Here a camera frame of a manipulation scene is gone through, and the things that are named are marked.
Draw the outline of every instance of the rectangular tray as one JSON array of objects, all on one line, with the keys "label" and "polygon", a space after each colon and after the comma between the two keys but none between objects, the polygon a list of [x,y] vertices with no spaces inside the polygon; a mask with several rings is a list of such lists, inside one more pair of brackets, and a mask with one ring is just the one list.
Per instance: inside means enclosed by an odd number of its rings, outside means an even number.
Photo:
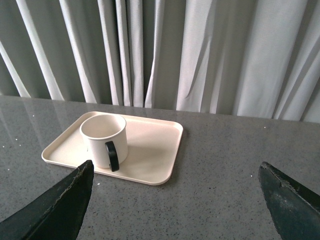
[{"label": "rectangular tray", "polygon": [[[50,164],[76,168],[88,157],[80,134],[80,125],[88,118],[104,114],[91,111],[79,117],[42,152]],[[128,156],[120,170],[94,167],[94,172],[148,185],[161,185],[169,180],[183,133],[181,124],[174,121],[121,115],[126,120]]]}]

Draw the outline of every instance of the mug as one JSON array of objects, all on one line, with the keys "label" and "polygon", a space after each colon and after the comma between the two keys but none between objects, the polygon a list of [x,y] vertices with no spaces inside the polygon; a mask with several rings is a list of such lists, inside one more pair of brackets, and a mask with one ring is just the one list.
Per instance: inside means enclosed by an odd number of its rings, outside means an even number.
[{"label": "mug", "polygon": [[104,113],[86,119],[80,133],[93,165],[118,171],[128,155],[126,120],[117,114]]}]

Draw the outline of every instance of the gray countertop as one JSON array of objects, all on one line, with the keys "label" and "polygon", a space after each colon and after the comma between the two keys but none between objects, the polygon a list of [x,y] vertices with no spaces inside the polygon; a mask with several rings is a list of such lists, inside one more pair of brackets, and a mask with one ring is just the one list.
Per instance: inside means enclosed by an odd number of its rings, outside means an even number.
[{"label": "gray countertop", "polygon": [[41,153],[90,111],[175,121],[184,131],[165,184],[94,175],[79,240],[279,240],[258,180],[263,161],[320,193],[320,124],[0,96],[0,221],[72,172]]}]

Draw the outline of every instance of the mug rim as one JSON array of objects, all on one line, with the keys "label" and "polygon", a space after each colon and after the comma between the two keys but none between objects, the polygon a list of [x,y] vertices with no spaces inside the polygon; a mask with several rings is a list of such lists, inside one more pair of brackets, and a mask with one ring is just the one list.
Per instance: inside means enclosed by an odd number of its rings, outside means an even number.
[{"label": "mug rim", "polygon": [[[96,117],[100,117],[100,116],[113,116],[113,117],[116,117],[116,118],[121,118],[122,121],[124,121],[124,126],[119,130],[117,131],[115,134],[112,134],[110,136],[104,136],[104,137],[93,137],[93,136],[88,136],[87,134],[85,134],[83,131],[82,131],[82,128],[83,128],[83,125],[88,122],[90,119],[93,119],[93,118],[96,118]],[[82,136],[84,136],[85,138],[87,139],[90,139],[90,140],[108,140],[108,139],[111,139],[119,134],[121,134],[125,129],[126,129],[126,126],[127,126],[127,121],[126,119],[123,117],[123,116],[120,116],[119,114],[115,114],[115,113],[104,113],[104,114],[99,114],[99,115],[94,115],[94,116],[91,116],[89,118],[87,118],[86,120],[83,121],[83,123],[81,123],[80,127],[79,127],[79,130],[80,130],[80,134]]]}]

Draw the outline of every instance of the curtain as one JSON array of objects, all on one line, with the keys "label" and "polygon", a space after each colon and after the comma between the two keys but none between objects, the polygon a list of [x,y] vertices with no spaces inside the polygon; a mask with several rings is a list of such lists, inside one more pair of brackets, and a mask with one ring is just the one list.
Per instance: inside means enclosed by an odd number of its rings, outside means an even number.
[{"label": "curtain", "polygon": [[0,95],[320,123],[319,0],[2,0]]}]

